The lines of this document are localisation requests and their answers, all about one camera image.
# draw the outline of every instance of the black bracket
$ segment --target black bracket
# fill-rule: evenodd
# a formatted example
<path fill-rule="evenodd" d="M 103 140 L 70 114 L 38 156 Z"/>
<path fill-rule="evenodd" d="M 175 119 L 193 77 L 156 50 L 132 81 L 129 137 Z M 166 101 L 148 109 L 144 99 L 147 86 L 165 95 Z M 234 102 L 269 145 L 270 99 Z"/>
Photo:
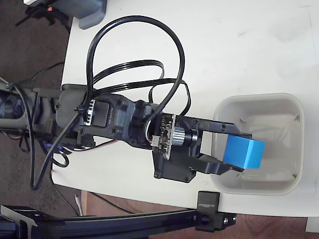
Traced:
<path fill-rule="evenodd" d="M 16 224 L 16 238 L 18 239 L 58 239 L 61 227 L 65 221 L 30 207 L 1 206 L 2 216 Z"/>
<path fill-rule="evenodd" d="M 236 224 L 237 215 L 218 212 L 218 204 L 219 193 L 198 192 L 196 230 L 213 233 Z"/>

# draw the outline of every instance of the white bin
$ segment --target white bin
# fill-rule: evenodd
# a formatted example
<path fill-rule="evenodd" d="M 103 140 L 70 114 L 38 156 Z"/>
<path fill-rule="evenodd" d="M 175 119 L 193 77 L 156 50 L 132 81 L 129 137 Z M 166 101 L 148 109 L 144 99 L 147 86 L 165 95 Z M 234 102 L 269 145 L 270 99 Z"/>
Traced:
<path fill-rule="evenodd" d="M 304 111 L 296 97 L 285 93 L 230 97 L 217 107 L 214 120 L 235 123 L 253 139 L 266 142 L 260 169 L 211 175 L 221 192 L 283 195 L 296 187 L 304 159 Z M 212 142 L 212 156 L 222 160 L 227 135 L 214 133 Z"/>

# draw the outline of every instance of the table surface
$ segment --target table surface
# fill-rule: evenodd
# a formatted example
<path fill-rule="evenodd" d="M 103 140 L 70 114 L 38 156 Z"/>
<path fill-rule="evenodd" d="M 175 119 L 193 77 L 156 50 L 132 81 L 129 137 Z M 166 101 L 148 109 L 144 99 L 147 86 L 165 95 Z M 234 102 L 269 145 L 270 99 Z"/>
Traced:
<path fill-rule="evenodd" d="M 36 0 L 23 0 L 23 3 L 26 5 L 31 5 L 32 3 L 34 3 Z"/>
<path fill-rule="evenodd" d="M 74 19 L 62 84 L 86 83 L 86 56 L 95 34 L 108 22 L 126 15 L 146 15 L 167 24 L 180 38 L 186 56 L 183 79 L 192 96 L 190 117 L 212 119 L 229 96 L 286 92 L 305 111 L 304 173 L 296 189 L 284 196 L 221 194 L 225 212 L 319 216 L 319 2 L 315 0 L 108 0 L 105 19 L 86 30 Z M 107 67 L 140 59 L 157 59 L 165 76 L 175 77 L 178 53 L 160 29 L 127 23 L 110 31 L 97 47 L 94 74 Z M 160 69 L 143 67 L 109 76 L 95 87 L 156 79 Z M 155 102 L 170 86 L 155 89 Z M 123 92 L 131 100 L 147 99 L 148 89 Z M 165 112 L 179 113 L 186 104 L 180 87 Z M 209 154 L 211 136 L 202 152 Z M 121 198 L 196 208 L 197 192 L 218 191 L 209 175 L 198 173 L 189 183 L 153 178 L 150 151 L 118 142 L 101 149 L 72 153 L 67 168 L 54 167 L 55 183 Z"/>

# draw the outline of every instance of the blue cube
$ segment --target blue cube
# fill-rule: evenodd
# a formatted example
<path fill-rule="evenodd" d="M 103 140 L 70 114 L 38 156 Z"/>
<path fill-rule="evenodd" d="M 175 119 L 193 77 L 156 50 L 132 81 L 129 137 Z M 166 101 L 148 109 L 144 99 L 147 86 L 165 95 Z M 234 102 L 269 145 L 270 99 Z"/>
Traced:
<path fill-rule="evenodd" d="M 265 142 L 229 135 L 224 162 L 240 168 L 260 168 Z"/>

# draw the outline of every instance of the dark floor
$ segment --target dark floor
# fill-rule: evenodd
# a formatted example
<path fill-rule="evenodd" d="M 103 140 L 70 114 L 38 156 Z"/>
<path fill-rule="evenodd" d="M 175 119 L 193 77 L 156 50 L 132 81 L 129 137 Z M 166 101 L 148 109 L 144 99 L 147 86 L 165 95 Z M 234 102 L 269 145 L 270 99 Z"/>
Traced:
<path fill-rule="evenodd" d="M 0 0 L 0 76 L 10 82 L 28 79 L 37 71 L 64 61 L 65 57 L 69 35 L 66 29 L 59 22 L 48 27 L 46 19 L 30 19 L 15 27 L 15 23 L 25 17 L 25 10 L 22 0 Z M 59 89 L 62 70 L 63 66 L 58 66 L 27 86 Z M 60 217 L 74 215 L 54 190 L 48 172 L 40 189 L 31 190 L 30 157 L 20 151 L 18 141 L 0 134 L 0 144 L 0 205 L 30 206 Z M 38 148 L 37 170 L 44 156 Z M 75 206 L 74 194 L 80 192 L 59 189 Z"/>

